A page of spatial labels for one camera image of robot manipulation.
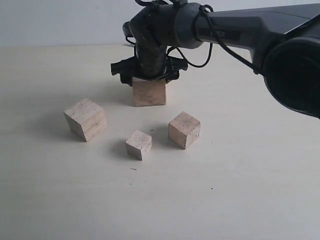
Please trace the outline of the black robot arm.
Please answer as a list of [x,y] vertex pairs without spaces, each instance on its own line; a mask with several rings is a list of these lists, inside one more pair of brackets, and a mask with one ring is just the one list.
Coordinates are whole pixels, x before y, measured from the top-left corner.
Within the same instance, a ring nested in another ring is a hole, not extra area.
[[134,55],[112,63],[123,84],[133,78],[177,80],[190,62],[173,50],[218,44],[257,75],[284,107],[320,116],[320,5],[318,3],[214,11],[186,0],[138,1],[122,30]]

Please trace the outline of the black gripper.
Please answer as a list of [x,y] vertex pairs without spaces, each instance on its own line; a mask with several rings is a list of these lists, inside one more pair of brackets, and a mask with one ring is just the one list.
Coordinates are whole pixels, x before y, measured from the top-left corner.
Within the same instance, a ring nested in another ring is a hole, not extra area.
[[120,82],[130,87],[133,86],[133,78],[146,81],[165,79],[165,83],[169,84],[171,81],[179,79],[180,70],[186,71],[187,69],[188,63],[185,59],[173,56],[165,58],[164,64],[156,74],[154,74],[155,68],[150,69],[149,66],[141,66],[134,56],[110,64],[111,74],[113,76],[119,74]]

